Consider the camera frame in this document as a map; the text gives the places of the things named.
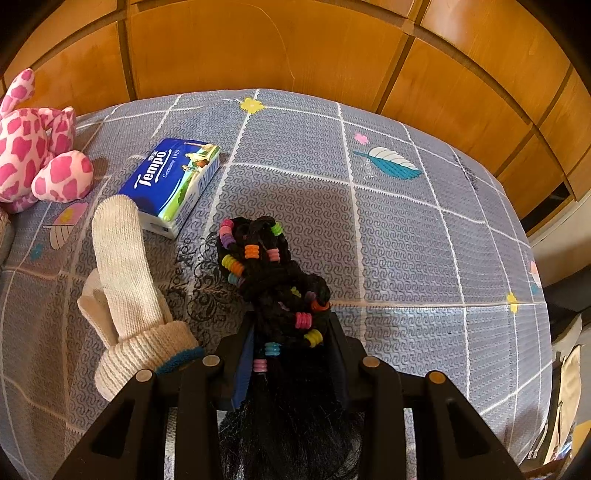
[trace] pink flower print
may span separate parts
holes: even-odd
[[[354,139],[362,145],[367,145],[369,143],[368,138],[365,135],[360,134],[359,132],[355,134]]]

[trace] blue hair bead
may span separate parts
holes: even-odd
[[[236,275],[234,275],[232,272],[230,272],[230,274],[228,275],[228,281],[232,285],[234,285],[235,287],[237,287],[238,286],[239,278]]]
[[[280,354],[281,344],[276,342],[267,342],[265,344],[266,356],[278,356]]]

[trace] bed sheet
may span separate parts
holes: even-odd
[[[94,162],[93,190],[13,218],[0,273],[0,443],[24,479],[51,478],[106,406],[93,383],[103,346],[76,305],[96,267],[90,222],[166,137],[223,150],[176,241],[144,234],[157,286],[206,352],[236,331],[244,308],[217,271],[209,234],[228,216],[273,215],[302,268],[326,279],[348,335],[400,371],[444,371],[511,455],[525,456],[547,416],[550,331],[533,255],[502,186],[407,125],[252,89],[79,118],[75,146]]]

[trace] purple hair bead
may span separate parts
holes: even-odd
[[[228,249],[228,246],[230,244],[236,243],[236,241],[234,240],[234,237],[232,235],[230,235],[229,233],[226,233],[226,235],[222,235],[220,240],[222,241],[222,245],[226,250]]]

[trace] blue packaging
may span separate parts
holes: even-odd
[[[219,168],[219,153],[217,145],[165,138],[119,193],[138,206],[144,230],[174,239]]]

